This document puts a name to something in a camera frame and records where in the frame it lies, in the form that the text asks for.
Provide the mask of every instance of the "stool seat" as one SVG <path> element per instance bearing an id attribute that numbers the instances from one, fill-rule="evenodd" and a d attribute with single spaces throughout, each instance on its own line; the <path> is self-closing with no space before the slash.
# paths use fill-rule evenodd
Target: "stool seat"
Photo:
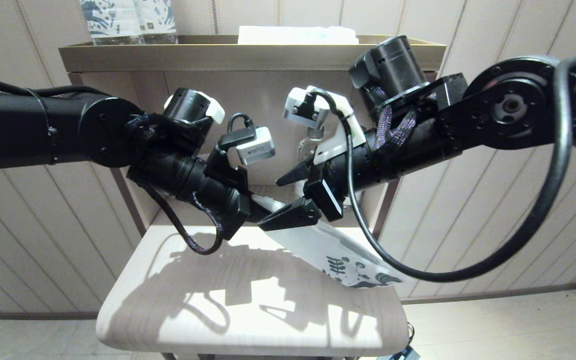
<path id="1" fill-rule="evenodd" d="M 215 236 L 211 226 L 186 230 L 206 246 Z M 266 356 L 381 356 L 409 339 L 394 287 L 340 285 L 255 226 L 198 255 L 162 212 L 105 299 L 96 334 L 128 351 Z"/>

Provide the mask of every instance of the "paneled wall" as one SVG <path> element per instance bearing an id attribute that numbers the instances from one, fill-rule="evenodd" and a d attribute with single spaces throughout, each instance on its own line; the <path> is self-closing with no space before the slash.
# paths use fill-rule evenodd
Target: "paneled wall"
<path id="1" fill-rule="evenodd" d="M 57 48 L 89 41 L 78 4 L 0 0 L 0 80 L 34 88 L 68 84 Z M 179 34 L 236 34 L 238 25 L 343 25 L 359 34 L 407 34 L 443 43 L 449 45 L 443 73 L 463 71 L 469 80 L 515 55 L 576 55 L 576 0 L 173 4 Z M 134 80 L 139 74 L 127 76 Z M 430 271 L 472 264 L 516 227 L 548 159 L 547 146 L 515 152 L 477 148 L 403 178 L 382 231 L 384 246 Z M 108 169 L 76 163 L 0 170 L 0 312 L 98 310 L 139 240 Z M 402 298 L 450 296 L 574 281 L 576 151 L 548 223 L 512 262 L 468 282 L 411 282 L 398 291 Z"/>
<path id="2" fill-rule="evenodd" d="M 462 71 L 473 80 L 510 57 L 576 55 L 576 0 L 467 0 L 452 8 L 459 11 L 444 75 Z M 551 150 L 480 146 L 404 177 L 384 224 L 382 244 L 416 269 L 446 272 L 475 264 L 521 225 L 544 181 Z M 546 222 L 512 260 L 473 280 L 443 285 L 415 281 L 398 284 L 397 290 L 402 298 L 418 299 L 574 282 L 576 150 Z"/>

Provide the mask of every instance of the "baseboard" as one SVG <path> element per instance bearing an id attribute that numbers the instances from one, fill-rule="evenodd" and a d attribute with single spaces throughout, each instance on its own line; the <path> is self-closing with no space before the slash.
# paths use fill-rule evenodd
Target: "baseboard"
<path id="1" fill-rule="evenodd" d="M 504 291 L 495 291 L 495 292 L 480 292 L 480 293 L 475 293 L 475 294 L 463 294 L 463 295 L 459 294 L 459 295 L 455 295 L 455 296 L 445 296 L 445 297 L 424 296 L 424 297 L 402 298 L 401 303 L 403 305 L 429 304 L 429 303 L 450 303 L 450 302 L 454 302 L 454 301 L 496 299 L 496 298 L 500 298 L 500 297 L 511 297 L 511 296 L 528 296 L 528 295 L 532 295 L 532 294 L 561 292 L 564 290 L 574 290 L 574 289 L 576 289 L 576 282 L 573 284 L 534 287 L 531 289 L 504 290 Z"/>
<path id="2" fill-rule="evenodd" d="M 5 321 L 93 321 L 98 312 L 0 312 Z"/>

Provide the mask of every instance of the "bottle label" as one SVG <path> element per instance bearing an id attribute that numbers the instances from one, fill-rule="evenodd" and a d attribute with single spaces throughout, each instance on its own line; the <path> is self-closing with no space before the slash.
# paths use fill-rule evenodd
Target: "bottle label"
<path id="1" fill-rule="evenodd" d="M 134 0 L 143 34 L 175 34 L 172 0 Z"/>
<path id="2" fill-rule="evenodd" d="M 79 0 L 94 39 L 141 35 L 133 0 Z"/>

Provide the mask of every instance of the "black cylindrical joint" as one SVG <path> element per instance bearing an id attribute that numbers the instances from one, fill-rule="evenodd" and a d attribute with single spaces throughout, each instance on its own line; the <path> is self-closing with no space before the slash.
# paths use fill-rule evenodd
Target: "black cylindrical joint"
<path id="1" fill-rule="evenodd" d="M 191 153 L 199 150 L 213 125 L 213 119 L 206 118 L 209 106 L 210 100 L 198 91 L 176 89 L 163 112 L 163 116 L 171 119 L 164 124 L 170 140 Z"/>
<path id="2" fill-rule="evenodd" d="M 0 169 L 88 160 L 80 120 L 90 104 L 103 98 L 45 97 L 44 112 L 34 96 L 0 93 Z"/>
<path id="3" fill-rule="evenodd" d="M 179 201 L 193 203 L 197 199 L 215 215 L 229 204 L 233 189 L 204 175 L 206 162 L 199 157 L 184 156 L 166 146 L 154 146 L 130 167 L 128 178 L 143 180 L 158 191 Z"/>
<path id="4" fill-rule="evenodd" d="M 426 82 L 405 35 L 387 39 L 364 52 L 354 60 L 348 71 L 352 85 L 361 89 L 368 112 L 382 102 Z"/>
<path id="5" fill-rule="evenodd" d="M 420 123 L 401 147 L 389 148 L 386 144 L 378 151 L 373 150 L 375 130 L 366 132 L 366 142 L 352 149 L 355 191 L 374 187 L 381 182 L 392 182 L 461 154 L 462 151 L 451 145 L 448 137 L 435 129 L 434 123 L 434 119 Z M 324 167 L 324 177 L 332 192 L 347 196 L 345 153 L 318 166 Z"/>

